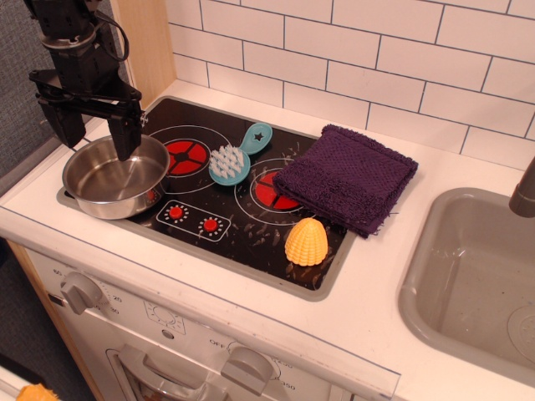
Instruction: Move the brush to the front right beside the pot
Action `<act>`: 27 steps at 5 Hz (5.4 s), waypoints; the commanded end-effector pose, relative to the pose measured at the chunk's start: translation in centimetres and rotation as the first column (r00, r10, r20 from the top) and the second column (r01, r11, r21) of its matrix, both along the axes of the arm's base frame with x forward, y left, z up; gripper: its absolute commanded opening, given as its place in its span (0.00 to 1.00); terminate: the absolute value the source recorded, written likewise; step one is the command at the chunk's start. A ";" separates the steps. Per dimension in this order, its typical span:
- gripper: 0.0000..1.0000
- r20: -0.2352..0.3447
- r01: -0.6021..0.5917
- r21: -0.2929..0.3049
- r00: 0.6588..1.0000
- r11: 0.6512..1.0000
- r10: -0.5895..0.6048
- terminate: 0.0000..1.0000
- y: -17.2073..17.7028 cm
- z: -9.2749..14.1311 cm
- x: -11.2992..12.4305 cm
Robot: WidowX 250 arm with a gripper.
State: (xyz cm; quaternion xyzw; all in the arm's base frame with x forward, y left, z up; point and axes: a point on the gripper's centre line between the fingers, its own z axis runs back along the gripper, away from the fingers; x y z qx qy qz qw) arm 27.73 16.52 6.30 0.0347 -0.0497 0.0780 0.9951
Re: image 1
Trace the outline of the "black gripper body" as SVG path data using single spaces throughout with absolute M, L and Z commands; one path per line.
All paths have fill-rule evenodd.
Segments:
M 119 76 L 112 39 L 44 39 L 52 69 L 34 70 L 38 104 L 48 118 L 139 118 L 141 93 Z

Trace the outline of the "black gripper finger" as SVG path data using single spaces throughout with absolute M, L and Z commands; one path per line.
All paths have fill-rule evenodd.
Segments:
M 56 136 L 64 145 L 75 147 L 84 138 L 86 130 L 81 113 L 44 101 L 38 103 Z
M 143 114 L 134 116 L 112 115 L 108 119 L 110 134 L 117 157 L 120 161 L 128 160 L 140 146 Z

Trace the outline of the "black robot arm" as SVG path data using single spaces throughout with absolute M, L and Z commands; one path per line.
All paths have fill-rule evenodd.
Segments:
M 117 53 L 112 30 L 118 23 L 99 11 L 96 1 L 28 1 L 41 28 L 52 69 L 29 78 L 36 98 L 59 140 L 69 148 L 85 136 L 85 115 L 105 119 L 119 160 L 140 146 L 144 113 L 141 93 L 119 75 L 130 45 Z

